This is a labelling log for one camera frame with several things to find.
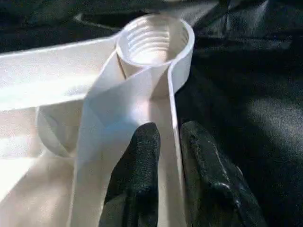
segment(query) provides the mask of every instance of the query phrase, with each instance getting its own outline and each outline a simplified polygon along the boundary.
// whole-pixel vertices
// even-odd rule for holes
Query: black fabric
[[[189,79],[176,94],[179,125],[196,120],[209,131],[241,168],[269,226],[303,226],[303,2],[106,2],[90,1],[80,9],[83,21],[54,26],[15,29],[24,14],[6,11],[0,52],[108,36],[138,13],[184,18],[196,44]],[[127,4],[135,2],[134,12]]]
[[[192,227],[266,227],[245,179],[198,122],[180,130]]]
[[[100,227],[156,227],[160,134],[155,123],[140,126],[109,181]]]

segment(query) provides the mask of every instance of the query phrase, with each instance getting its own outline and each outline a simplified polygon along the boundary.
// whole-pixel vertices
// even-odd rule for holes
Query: threaded hole
[[[188,33],[182,22],[153,15],[128,24],[118,45],[126,60],[138,64],[155,64],[176,58],[187,42]]]

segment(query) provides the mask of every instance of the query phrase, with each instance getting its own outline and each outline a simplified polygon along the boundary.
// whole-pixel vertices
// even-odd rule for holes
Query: cylindrical boss
[[[169,65],[186,48],[192,33],[185,21],[166,15],[133,20],[124,27],[116,44],[125,76],[149,66]]]

